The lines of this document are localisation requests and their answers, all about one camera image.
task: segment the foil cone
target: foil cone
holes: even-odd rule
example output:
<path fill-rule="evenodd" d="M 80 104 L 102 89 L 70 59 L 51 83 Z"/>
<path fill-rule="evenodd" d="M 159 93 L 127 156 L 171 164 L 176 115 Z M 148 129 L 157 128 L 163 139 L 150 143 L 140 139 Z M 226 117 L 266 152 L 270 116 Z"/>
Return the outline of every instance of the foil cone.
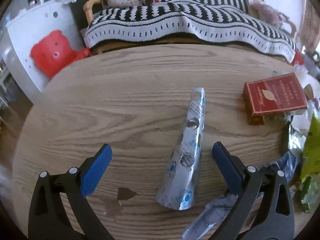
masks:
<path fill-rule="evenodd" d="M 156 201 L 168 208 L 185 210 L 194 206 L 199 182 L 204 129 L 203 88 L 191 93 L 188 113 L 180 137 L 164 173 Z"/>

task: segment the wooden table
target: wooden table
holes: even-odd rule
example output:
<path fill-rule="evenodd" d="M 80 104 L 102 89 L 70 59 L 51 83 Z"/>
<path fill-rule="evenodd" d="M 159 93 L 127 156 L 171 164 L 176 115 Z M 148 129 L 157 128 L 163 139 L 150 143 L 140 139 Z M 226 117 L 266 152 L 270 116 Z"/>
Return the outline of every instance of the wooden table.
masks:
<path fill-rule="evenodd" d="M 65 173 L 108 143 L 111 164 L 87 198 L 102 223 L 117 240 L 181 239 L 186 225 L 227 188 L 211 158 L 214 142 L 221 141 L 247 165 L 281 156 L 283 126 L 247 125 L 242 98 L 246 81 L 268 78 L 273 70 L 292 68 L 256 53 L 206 45 L 122 49 L 65 68 L 31 110 L 16 148 L 13 198 L 23 232 L 39 173 Z M 157 204 L 155 194 L 191 90 L 200 86 L 206 93 L 206 113 L 199 195 L 196 207 L 173 211 Z M 137 195 L 119 205 L 115 199 L 121 187 Z M 297 232 L 309 218 L 296 214 Z"/>

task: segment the white cabinet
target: white cabinet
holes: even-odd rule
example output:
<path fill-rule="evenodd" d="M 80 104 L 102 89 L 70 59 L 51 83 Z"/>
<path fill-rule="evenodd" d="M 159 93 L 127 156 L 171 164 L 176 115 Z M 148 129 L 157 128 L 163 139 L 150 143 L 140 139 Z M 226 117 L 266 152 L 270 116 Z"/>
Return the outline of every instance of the white cabinet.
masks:
<path fill-rule="evenodd" d="M 15 81 L 33 103 L 49 79 L 35 65 L 30 52 L 33 45 L 54 30 L 62 31 L 72 49 L 84 48 L 69 6 L 55 0 L 18 15 L 7 24 L 0 40 L 0 54 Z"/>

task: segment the striped blanket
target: striped blanket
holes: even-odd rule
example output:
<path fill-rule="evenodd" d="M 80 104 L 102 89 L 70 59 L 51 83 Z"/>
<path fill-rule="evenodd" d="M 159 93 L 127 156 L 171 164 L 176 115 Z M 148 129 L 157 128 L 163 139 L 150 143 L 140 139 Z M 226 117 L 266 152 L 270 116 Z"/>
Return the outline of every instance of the striped blanket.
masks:
<path fill-rule="evenodd" d="M 244 42 L 264 54 L 293 60 L 291 36 L 250 17 L 245 0 L 159 0 L 153 6 L 103 10 L 85 33 L 89 48 L 105 40 L 152 41 L 190 33 L 215 44 Z"/>

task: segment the red plastic toy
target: red plastic toy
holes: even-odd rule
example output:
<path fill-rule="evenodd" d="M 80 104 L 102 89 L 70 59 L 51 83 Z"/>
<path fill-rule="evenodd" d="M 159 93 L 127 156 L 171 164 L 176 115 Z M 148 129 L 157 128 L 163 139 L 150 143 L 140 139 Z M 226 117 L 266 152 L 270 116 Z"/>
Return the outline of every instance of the red plastic toy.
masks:
<path fill-rule="evenodd" d="M 49 78 L 71 63 L 91 55 L 88 48 L 78 51 L 71 49 L 67 37 L 60 30 L 51 32 L 31 50 L 31 57 Z"/>

